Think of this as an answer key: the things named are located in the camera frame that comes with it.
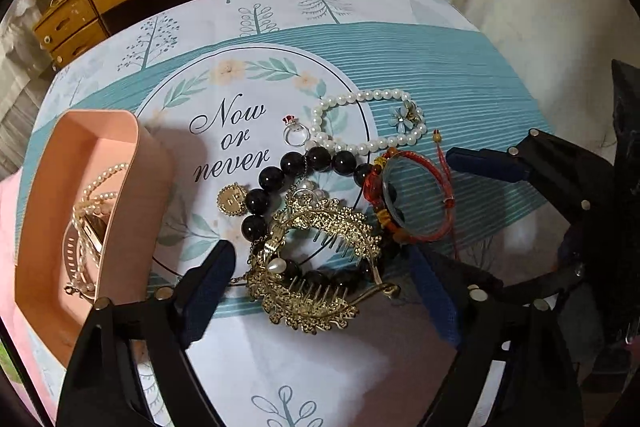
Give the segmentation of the blue flower brooch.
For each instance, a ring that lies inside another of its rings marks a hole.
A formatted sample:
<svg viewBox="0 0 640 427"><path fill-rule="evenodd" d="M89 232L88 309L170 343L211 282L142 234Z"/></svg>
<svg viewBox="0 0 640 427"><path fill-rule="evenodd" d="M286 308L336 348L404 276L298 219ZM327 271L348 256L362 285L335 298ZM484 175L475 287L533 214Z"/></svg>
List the blue flower brooch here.
<svg viewBox="0 0 640 427"><path fill-rule="evenodd" d="M423 122L422 109L413 101L403 101L401 106L390 111L388 124L398 133L407 134L416 130Z"/></svg>

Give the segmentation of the silver ring red stone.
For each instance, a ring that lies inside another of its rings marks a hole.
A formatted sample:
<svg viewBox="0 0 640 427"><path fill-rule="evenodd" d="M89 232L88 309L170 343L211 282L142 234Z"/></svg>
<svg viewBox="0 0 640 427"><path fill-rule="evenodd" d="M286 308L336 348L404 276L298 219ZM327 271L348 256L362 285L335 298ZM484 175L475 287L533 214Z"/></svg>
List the silver ring red stone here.
<svg viewBox="0 0 640 427"><path fill-rule="evenodd" d="M303 147L310 140L309 129L294 115L286 115L282 119L284 124L283 140L286 145Z"/></svg>

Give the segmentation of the teal white printed tablecloth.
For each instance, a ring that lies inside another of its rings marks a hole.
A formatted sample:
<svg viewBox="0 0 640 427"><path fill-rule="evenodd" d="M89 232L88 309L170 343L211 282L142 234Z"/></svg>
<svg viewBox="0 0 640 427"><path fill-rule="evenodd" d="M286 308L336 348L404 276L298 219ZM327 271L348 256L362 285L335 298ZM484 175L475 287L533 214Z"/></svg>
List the teal white printed tablecloth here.
<svg viewBox="0 0 640 427"><path fill-rule="evenodd" d="M69 108L136 114L175 159L174 191L153 269L175 282L228 239L247 267L238 219L216 196L255 185L292 146L283 117L311 121L349 150L393 139L398 91L422 109L446 146L518 143L547 121L523 81L445 0L196 0L151 16L65 67L29 141L28 191L55 121ZM454 350L439 339L408 272L397 299L375 296L347 329L307 335L272 324L241 287L228 290L188 355L231 426L413 426Z"/></svg>

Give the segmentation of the gold hair comb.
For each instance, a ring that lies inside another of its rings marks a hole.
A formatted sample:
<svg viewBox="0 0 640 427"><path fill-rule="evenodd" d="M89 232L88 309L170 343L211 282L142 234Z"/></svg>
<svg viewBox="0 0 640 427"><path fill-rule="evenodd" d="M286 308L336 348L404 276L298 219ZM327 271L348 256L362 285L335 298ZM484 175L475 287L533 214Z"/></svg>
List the gold hair comb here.
<svg viewBox="0 0 640 427"><path fill-rule="evenodd" d="M346 329L375 296L399 296L382 257L383 237L363 212L298 188L250 246L243 281L272 324L316 335Z"/></svg>

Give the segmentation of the pink jewelry box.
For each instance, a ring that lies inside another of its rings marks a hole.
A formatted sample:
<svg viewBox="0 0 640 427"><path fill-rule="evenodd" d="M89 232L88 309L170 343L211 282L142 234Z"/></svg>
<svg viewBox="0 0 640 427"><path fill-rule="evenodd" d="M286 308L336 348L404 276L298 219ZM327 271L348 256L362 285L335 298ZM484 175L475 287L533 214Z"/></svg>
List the pink jewelry box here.
<svg viewBox="0 0 640 427"><path fill-rule="evenodd" d="M64 113L44 147L17 247L15 300L62 365L92 304L144 299L170 155L126 110Z"/></svg>

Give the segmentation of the round gold brooch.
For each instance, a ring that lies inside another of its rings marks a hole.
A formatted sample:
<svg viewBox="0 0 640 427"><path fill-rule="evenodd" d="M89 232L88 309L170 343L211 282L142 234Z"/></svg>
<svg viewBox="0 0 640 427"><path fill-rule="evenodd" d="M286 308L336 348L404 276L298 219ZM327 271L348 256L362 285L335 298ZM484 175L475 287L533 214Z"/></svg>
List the round gold brooch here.
<svg viewBox="0 0 640 427"><path fill-rule="evenodd" d="M237 183L224 186L217 194L218 209L228 217L240 217L247 213L247 188Z"/></svg>

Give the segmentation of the pink blanket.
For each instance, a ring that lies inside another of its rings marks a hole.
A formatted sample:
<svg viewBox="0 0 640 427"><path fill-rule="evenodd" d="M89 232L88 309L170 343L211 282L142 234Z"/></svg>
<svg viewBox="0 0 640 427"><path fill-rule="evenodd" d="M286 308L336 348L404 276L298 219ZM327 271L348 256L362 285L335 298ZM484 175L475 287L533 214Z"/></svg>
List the pink blanket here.
<svg viewBox="0 0 640 427"><path fill-rule="evenodd" d="M8 330L14 345L20 355L36 392L47 411L51 421L54 421L56 406L53 403L47 386L36 362L32 343L29 339L29 325L15 303L14 275L16 253L15 225L17 216L17 197L20 189L23 169L11 174L1 181L1 318Z"/></svg>

